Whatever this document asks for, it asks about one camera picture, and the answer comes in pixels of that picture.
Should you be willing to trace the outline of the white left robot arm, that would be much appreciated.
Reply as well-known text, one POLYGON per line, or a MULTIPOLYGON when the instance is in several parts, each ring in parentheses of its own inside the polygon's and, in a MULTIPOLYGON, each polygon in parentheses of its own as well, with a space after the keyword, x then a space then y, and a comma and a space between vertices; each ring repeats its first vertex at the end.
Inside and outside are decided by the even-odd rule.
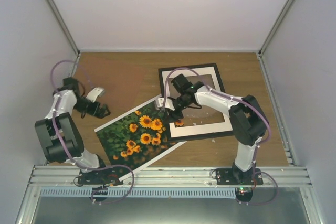
POLYGON ((53 104, 44 119, 35 122, 35 131, 45 158, 50 163, 68 163, 78 166, 82 172, 90 173, 96 184, 108 179, 102 158, 86 150, 82 136, 72 118, 73 110, 103 119, 111 112, 97 98, 104 94, 101 87, 93 88, 85 97, 84 86, 77 79, 63 79, 63 86, 53 93, 53 104))

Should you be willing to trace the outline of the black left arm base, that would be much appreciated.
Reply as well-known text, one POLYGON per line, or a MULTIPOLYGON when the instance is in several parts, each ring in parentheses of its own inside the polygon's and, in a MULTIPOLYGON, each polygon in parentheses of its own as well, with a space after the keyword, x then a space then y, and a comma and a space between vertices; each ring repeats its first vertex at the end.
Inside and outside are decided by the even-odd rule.
POLYGON ((73 179, 73 184, 78 187, 84 185, 97 186, 116 186, 120 185, 117 169, 122 168, 119 165, 112 165, 103 168, 80 169, 79 175, 73 179))

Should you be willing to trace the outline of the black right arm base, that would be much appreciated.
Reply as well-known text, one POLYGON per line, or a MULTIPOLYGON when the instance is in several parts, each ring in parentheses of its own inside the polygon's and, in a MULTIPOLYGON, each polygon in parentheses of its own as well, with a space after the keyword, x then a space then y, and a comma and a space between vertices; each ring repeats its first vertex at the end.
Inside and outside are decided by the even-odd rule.
POLYGON ((233 168, 216 168, 211 172, 211 178, 215 179, 217 185, 263 185, 264 181, 260 169, 252 168, 246 172, 233 168))

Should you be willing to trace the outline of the clear acrylic sheet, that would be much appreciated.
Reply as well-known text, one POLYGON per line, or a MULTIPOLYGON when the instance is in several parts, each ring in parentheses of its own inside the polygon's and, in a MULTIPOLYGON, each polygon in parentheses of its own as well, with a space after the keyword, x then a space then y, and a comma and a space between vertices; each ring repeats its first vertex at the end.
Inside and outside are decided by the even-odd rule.
MULTIPOLYGON (((201 75, 202 80, 205 84, 209 84, 211 87, 214 86, 213 76, 211 74, 201 75)), ((196 84, 201 79, 196 76, 186 76, 186 79, 192 84, 196 84)), ((168 87, 167 87, 167 96, 172 98, 177 98, 180 96, 180 93, 173 87, 173 77, 168 78, 168 87)), ((192 103, 190 107, 195 108, 186 108, 182 111, 182 119, 173 119, 173 116, 169 114, 169 122, 174 122, 175 125, 179 126, 195 126, 195 125, 205 125, 205 124, 214 124, 214 123, 227 123, 229 119, 225 119, 226 115, 221 111, 217 110, 219 108, 219 102, 214 102, 214 95, 204 95, 201 96, 201 105, 195 105, 192 103)))

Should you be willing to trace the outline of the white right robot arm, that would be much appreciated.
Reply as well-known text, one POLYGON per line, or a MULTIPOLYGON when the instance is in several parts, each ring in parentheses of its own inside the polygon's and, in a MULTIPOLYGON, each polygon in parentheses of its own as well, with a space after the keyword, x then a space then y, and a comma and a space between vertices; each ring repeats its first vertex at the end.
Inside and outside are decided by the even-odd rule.
POLYGON ((164 106, 169 111, 169 119, 177 122, 183 118, 182 111, 191 104, 207 106, 229 117, 233 135, 238 141, 237 155, 232 166, 233 180, 240 185, 255 176, 257 148, 264 141, 266 132, 270 132, 259 103, 252 95, 234 97, 206 86, 202 82, 192 84, 180 74, 171 81, 180 94, 164 106))

